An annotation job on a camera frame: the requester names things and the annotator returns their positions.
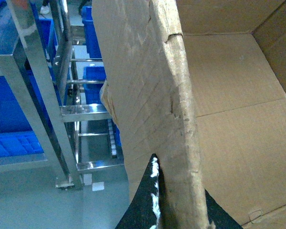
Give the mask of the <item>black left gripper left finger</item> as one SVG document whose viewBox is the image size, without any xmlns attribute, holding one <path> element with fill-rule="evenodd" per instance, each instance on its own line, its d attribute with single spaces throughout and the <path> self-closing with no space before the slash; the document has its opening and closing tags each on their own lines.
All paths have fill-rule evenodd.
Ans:
<svg viewBox="0 0 286 229">
<path fill-rule="evenodd" d="M 163 229 L 165 181 L 160 160 L 152 154 L 135 195 L 117 229 Z"/>
</svg>

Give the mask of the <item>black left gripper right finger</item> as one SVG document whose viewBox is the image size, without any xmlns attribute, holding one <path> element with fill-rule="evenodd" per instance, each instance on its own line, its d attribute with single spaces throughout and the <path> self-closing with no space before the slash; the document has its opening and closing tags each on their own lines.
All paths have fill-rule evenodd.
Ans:
<svg viewBox="0 0 286 229">
<path fill-rule="evenodd" d="M 216 229 L 243 229 L 205 190 L 207 214 L 210 223 L 214 223 Z"/>
</svg>

